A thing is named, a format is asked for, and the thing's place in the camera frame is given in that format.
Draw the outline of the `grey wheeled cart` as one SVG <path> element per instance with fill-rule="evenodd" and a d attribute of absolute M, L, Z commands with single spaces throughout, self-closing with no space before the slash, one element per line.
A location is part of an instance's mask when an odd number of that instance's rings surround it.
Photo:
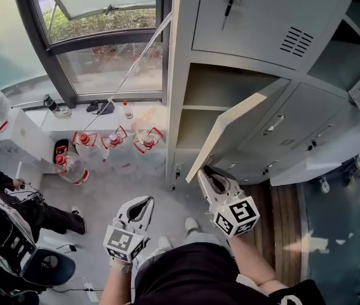
<path fill-rule="evenodd" d="M 340 179 L 343 186 L 347 187 L 354 183 L 355 173 L 358 173 L 360 177 L 360 153 L 351 157 L 347 161 L 344 161 L 337 168 L 327 172 L 326 174 L 320 175 L 310 181 L 317 182 L 319 184 L 321 192 L 323 194 L 327 194 L 330 191 L 329 180 Z"/>

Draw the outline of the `small black bin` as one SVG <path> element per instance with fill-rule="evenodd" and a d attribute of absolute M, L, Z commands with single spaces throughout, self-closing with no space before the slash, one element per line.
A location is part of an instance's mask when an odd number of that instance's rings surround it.
<path fill-rule="evenodd" d="M 66 153 L 69 150 L 69 140 L 68 139 L 60 139 L 55 142 L 54 150 L 53 150 L 53 164 L 56 165 L 56 158 L 59 154 Z"/>

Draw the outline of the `person's right shoe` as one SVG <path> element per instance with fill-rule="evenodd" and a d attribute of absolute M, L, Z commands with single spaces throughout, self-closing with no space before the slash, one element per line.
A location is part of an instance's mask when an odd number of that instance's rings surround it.
<path fill-rule="evenodd" d="M 193 219 L 192 217 L 188 217 L 185 220 L 185 230 L 187 234 L 200 233 L 201 227 L 195 219 Z"/>

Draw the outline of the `black-framed window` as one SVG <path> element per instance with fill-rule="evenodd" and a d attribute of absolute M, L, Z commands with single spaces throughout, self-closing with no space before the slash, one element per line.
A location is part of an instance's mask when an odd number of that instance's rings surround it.
<path fill-rule="evenodd" d="M 16 0 L 63 102 L 166 100 L 172 0 Z"/>

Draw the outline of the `person's grey trousers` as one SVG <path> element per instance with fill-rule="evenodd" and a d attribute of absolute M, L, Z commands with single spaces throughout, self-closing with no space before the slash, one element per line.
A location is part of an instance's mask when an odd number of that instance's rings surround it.
<path fill-rule="evenodd" d="M 184 239 L 184 242 L 181 244 L 181 246 L 192 244 L 192 243 L 212 243 L 214 245 L 219 245 L 221 247 L 224 247 L 225 245 L 214 235 L 209 233 L 191 233 L 186 236 Z M 157 247 L 155 251 L 153 251 L 148 256 L 144 257 L 143 259 L 145 261 L 152 259 L 153 257 L 157 257 L 162 255 L 163 253 L 167 252 L 165 250 L 159 249 Z"/>

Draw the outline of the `person's left shoe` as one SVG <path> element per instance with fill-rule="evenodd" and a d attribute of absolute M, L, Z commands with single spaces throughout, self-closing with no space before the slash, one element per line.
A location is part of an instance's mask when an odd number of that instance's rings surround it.
<path fill-rule="evenodd" d="M 170 239 L 167 236 L 161 236 L 158 241 L 158 247 L 161 250 L 171 250 L 173 245 L 171 244 Z"/>

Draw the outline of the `wooden plank platform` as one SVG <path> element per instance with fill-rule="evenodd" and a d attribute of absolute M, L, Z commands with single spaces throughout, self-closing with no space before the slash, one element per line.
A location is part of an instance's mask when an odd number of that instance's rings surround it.
<path fill-rule="evenodd" d="M 258 223 L 248 233 L 258 253 L 281 283 L 292 287 L 306 279 L 307 261 L 302 256 L 306 217 L 300 209 L 298 186 L 272 186 L 265 181 L 242 189 L 253 197 L 260 214 Z"/>

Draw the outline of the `person's left forearm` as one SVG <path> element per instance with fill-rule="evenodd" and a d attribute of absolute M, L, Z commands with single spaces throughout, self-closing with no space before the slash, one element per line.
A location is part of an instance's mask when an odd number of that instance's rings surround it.
<path fill-rule="evenodd" d="M 111 268 L 99 305 L 129 305 L 131 303 L 131 272 Z"/>

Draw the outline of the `black cloth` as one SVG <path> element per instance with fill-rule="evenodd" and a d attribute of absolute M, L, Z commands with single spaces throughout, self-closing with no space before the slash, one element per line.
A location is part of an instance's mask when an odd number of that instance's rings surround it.
<path fill-rule="evenodd" d="M 111 114 L 115 110 L 115 106 L 112 102 L 108 101 L 95 101 L 92 102 L 87 108 L 86 112 L 93 115 L 106 115 Z"/>

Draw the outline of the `translucent orange plastic bag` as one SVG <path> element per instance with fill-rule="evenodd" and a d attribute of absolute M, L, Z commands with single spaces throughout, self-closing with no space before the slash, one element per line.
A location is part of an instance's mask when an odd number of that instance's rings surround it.
<path fill-rule="evenodd" d="M 155 107 L 150 107 L 143 115 L 134 120 L 131 124 L 131 129 L 134 132 L 140 130 L 147 130 L 151 124 L 153 124 L 154 120 L 154 110 Z"/>

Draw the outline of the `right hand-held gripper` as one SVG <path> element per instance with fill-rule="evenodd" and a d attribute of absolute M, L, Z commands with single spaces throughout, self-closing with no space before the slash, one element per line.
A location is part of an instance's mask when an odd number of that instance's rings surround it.
<path fill-rule="evenodd" d="M 211 223 L 226 237 L 239 236 L 254 228 L 260 214 L 253 197 L 244 191 L 227 193 L 238 186 L 234 176 L 220 168 L 205 166 L 198 170 L 197 180 L 210 204 L 208 215 Z"/>

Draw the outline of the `person's black shirt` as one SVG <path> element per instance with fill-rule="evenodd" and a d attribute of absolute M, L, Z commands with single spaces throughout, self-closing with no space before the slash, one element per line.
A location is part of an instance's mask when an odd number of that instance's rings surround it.
<path fill-rule="evenodd" d="M 243 283 L 225 247 L 191 243 L 162 254 L 135 279 L 133 305 L 326 305 L 313 280 L 265 295 Z"/>

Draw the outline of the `person's right forearm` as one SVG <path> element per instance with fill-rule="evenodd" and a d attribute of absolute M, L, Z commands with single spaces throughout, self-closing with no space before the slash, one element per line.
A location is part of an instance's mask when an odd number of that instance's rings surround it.
<path fill-rule="evenodd" d="M 270 264 L 258 253 L 247 233 L 231 237 L 228 242 L 239 272 L 250 278 L 261 291 L 271 294 L 287 288 L 277 279 Z"/>

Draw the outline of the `person's shoe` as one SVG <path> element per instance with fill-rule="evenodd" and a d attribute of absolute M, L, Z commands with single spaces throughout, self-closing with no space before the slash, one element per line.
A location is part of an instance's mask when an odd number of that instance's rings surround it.
<path fill-rule="evenodd" d="M 200 233 L 201 227 L 195 219 L 193 219 L 192 217 L 188 217 L 185 220 L 185 230 L 187 234 Z"/>
<path fill-rule="evenodd" d="M 161 236 L 158 241 L 158 247 L 161 250 L 171 250 L 173 245 L 171 244 L 170 239 L 167 236 Z"/>

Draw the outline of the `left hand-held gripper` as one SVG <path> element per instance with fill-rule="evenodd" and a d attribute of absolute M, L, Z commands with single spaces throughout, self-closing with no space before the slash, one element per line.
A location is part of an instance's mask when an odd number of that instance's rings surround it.
<path fill-rule="evenodd" d="M 107 227 L 103 247 L 113 258 L 133 262 L 146 247 L 149 236 L 146 233 L 154 211 L 154 198 L 141 196 L 124 203 L 117 213 L 118 220 Z M 129 223 L 140 224 L 135 229 Z"/>

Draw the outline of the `black round stool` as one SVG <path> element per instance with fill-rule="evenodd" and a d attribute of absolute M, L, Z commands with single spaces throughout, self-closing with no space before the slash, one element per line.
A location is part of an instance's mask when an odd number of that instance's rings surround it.
<path fill-rule="evenodd" d="M 36 285 L 56 287 L 67 283 L 76 270 L 76 263 L 65 254 L 38 247 L 22 268 L 22 278 Z"/>

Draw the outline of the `small glass jar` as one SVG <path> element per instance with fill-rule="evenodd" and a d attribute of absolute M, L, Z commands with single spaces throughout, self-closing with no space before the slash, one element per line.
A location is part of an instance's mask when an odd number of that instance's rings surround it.
<path fill-rule="evenodd" d="M 57 106 L 53 111 L 56 118 L 68 118 L 71 116 L 71 110 L 67 106 Z"/>

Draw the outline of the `white water dispenser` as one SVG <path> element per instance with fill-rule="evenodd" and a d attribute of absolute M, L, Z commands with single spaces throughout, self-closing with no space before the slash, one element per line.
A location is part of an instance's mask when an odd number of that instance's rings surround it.
<path fill-rule="evenodd" d="M 0 132 L 0 148 L 22 163 L 53 163 L 55 141 L 21 108 L 9 112 L 8 124 Z"/>

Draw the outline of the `grey metal locker cabinet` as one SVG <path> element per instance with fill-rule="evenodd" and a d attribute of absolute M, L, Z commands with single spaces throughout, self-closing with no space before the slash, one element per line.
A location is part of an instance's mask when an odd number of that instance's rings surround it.
<path fill-rule="evenodd" d="M 166 182 L 185 178 L 217 117 L 277 79 L 291 83 L 213 165 L 258 184 L 331 146 L 360 145 L 360 0 L 173 0 Z"/>

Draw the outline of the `black thermos bottle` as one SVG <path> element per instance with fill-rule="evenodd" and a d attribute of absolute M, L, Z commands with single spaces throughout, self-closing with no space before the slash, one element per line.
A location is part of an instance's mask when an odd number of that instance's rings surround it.
<path fill-rule="evenodd" d="M 58 104 L 50 97 L 49 94 L 46 94 L 43 97 L 43 105 L 47 107 L 52 113 L 57 113 L 60 111 Z"/>

